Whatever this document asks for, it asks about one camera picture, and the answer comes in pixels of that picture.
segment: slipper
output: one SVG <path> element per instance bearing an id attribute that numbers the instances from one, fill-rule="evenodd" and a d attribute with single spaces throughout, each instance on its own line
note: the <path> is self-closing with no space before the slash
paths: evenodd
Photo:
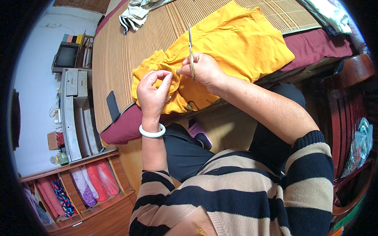
<path id="1" fill-rule="evenodd" d="M 202 125 L 194 118 L 188 121 L 188 130 L 192 138 L 198 140 L 206 150 L 212 148 L 212 142 L 203 130 Z"/>

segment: black pants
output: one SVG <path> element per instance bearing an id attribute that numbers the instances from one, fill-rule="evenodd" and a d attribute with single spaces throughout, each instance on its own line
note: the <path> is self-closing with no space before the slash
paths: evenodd
<path id="1" fill-rule="evenodd" d="M 277 84 L 270 90 L 297 102 L 306 109 L 302 92 L 293 84 Z M 169 173 L 180 182 L 195 176 L 203 164 L 214 156 L 214 153 L 202 148 L 201 143 L 193 139 L 179 124 L 173 123 L 167 126 L 163 139 L 167 150 Z M 258 123 L 249 151 L 255 160 L 280 176 L 291 154 L 291 146 Z"/>

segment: striped sweater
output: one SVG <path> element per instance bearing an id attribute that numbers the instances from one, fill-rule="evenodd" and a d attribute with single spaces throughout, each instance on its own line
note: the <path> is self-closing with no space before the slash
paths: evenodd
<path id="1" fill-rule="evenodd" d="M 198 206 L 222 235 L 326 235 L 333 162 L 320 131 L 299 138 L 279 178 L 248 151 L 225 150 L 175 189 L 165 171 L 144 171 L 130 235 L 164 235 Z"/>

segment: yellow shirt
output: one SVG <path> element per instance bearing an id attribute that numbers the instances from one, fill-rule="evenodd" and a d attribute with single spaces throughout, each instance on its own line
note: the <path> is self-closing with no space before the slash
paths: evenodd
<path id="1" fill-rule="evenodd" d="M 231 1 L 194 25 L 193 52 L 212 56 L 228 75 L 255 82 L 294 60 L 279 30 L 262 14 L 260 8 L 246 9 Z M 151 70 L 174 73 L 162 114 L 203 109 L 219 99 L 204 85 L 176 74 L 189 56 L 189 35 L 185 32 L 166 52 L 155 51 L 133 70 L 132 97 L 138 103 L 136 88 Z M 158 88 L 161 80 L 154 86 Z"/>

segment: woman's left hand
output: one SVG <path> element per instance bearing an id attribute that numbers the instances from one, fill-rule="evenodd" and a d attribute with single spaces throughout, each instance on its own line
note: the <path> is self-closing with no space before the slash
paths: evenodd
<path id="1" fill-rule="evenodd" d="M 142 108 L 144 119 L 159 121 L 160 113 L 166 102 L 172 76 L 173 74 L 169 71 L 149 71 L 139 82 L 136 95 Z M 158 79 L 163 82 L 159 88 L 154 88 L 153 85 Z"/>

